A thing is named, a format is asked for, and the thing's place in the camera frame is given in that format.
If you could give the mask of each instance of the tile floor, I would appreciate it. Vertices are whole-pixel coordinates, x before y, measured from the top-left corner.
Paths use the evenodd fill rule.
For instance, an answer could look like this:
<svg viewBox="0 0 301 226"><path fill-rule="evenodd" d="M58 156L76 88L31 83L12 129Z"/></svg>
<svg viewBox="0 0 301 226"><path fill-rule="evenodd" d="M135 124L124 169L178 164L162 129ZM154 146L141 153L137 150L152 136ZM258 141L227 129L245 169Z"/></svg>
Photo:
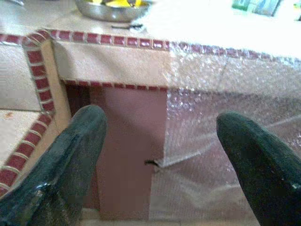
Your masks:
<svg viewBox="0 0 301 226"><path fill-rule="evenodd" d="M253 221L101 221L97 210L83 208L78 226L260 226Z"/></svg>
<svg viewBox="0 0 301 226"><path fill-rule="evenodd" d="M255 221L210 221L210 222L145 222L145 221L100 221L82 220L80 226L258 226Z"/></svg>

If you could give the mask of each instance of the brown wall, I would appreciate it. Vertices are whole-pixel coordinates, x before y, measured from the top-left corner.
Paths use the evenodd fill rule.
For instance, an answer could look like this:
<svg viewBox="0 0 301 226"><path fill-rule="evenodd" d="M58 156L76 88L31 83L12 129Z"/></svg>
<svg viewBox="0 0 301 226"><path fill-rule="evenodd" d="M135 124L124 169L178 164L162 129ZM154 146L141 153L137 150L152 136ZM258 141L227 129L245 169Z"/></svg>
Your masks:
<svg viewBox="0 0 301 226"><path fill-rule="evenodd" d="M153 167L163 157L166 93L91 88L103 108L108 133L96 167L103 219L148 219Z"/></svg>

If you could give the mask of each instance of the bubble wrap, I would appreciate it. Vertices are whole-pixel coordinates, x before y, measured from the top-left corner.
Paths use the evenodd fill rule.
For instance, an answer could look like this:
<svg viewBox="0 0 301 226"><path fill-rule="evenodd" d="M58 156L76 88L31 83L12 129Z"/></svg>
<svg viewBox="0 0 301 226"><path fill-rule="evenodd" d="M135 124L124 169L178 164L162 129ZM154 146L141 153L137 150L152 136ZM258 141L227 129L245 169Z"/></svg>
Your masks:
<svg viewBox="0 0 301 226"><path fill-rule="evenodd" d="M164 158L152 178L150 219L254 219L217 138L216 117L242 113L301 156L300 61L192 48L176 43L171 50L166 78L179 89L167 94Z"/></svg>

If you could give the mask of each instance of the ceramic tile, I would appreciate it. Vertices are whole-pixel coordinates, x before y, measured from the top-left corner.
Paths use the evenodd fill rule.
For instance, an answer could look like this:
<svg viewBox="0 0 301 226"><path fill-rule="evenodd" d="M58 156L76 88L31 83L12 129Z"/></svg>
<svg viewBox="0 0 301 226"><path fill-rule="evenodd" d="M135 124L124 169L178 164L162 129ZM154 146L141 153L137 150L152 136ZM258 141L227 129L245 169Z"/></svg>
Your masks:
<svg viewBox="0 0 301 226"><path fill-rule="evenodd" d="M38 118L38 112L0 110L0 166Z"/></svg>
<svg viewBox="0 0 301 226"><path fill-rule="evenodd" d="M48 75L51 95L53 98L53 102L49 104L54 104L56 112L54 120L56 122L58 131L61 132L67 127L71 119L66 89L65 85L60 81L56 71L51 42L44 42L41 46L41 51L45 60L45 68Z"/></svg>
<svg viewBox="0 0 301 226"><path fill-rule="evenodd" d="M0 78L0 108L40 110L23 49L1 45L0 58L3 75Z"/></svg>
<svg viewBox="0 0 301 226"><path fill-rule="evenodd" d="M44 133L44 136L42 137L34 151L31 153L30 158L27 160L22 171L18 175L16 182L20 182L27 175L27 173L34 166L40 156L47 150L47 148L52 144L52 142L58 135L59 133L56 127L56 123L54 120L52 120L48 126L48 129Z"/></svg>
<svg viewBox="0 0 301 226"><path fill-rule="evenodd" d="M166 86L170 53L138 48L56 42L55 58L63 79Z"/></svg>

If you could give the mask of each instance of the metal bowl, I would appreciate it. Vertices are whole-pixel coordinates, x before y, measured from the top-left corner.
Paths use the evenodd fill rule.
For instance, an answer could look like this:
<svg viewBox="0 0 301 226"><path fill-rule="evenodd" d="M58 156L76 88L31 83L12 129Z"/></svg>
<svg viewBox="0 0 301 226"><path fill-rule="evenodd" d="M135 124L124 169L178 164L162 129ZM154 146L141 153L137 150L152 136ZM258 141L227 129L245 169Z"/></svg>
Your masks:
<svg viewBox="0 0 301 226"><path fill-rule="evenodd" d="M85 16L98 20L122 23L129 23L144 16L150 7L150 3L146 1L143 2L143 6L139 7L111 7L86 0L76 0L75 3L79 11Z"/></svg>

